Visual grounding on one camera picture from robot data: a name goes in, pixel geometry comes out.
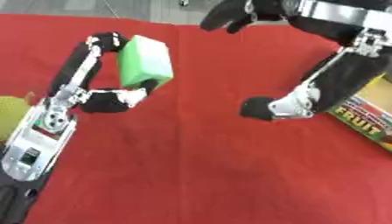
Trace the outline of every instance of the black finger pad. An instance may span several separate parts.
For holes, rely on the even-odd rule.
[[[243,117],[272,121],[273,113],[268,109],[268,105],[274,99],[269,97],[248,98],[242,105],[240,115]]]

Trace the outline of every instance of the fruit box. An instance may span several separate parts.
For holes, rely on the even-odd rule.
[[[392,83],[380,76],[328,112],[392,151]]]

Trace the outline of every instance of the green cube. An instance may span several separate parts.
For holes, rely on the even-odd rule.
[[[123,88],[138,88],[149,79],[157,80],[158,86],[162,86],[173,78],[166,44],[138,35],[117,54],[117,65]]]

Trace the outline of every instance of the red tablecloth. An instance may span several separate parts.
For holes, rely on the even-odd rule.
[[[286,26],[238,35],[195,26],[0,16],[0,95],[44,93],[79,41],[141,34],[171,48],[175,80],[129,113],[80,115],[27,224],[390,224],[392,159],[329,115],[259,122],[334,45]],[[96,87],[117,87],[106,56]]]

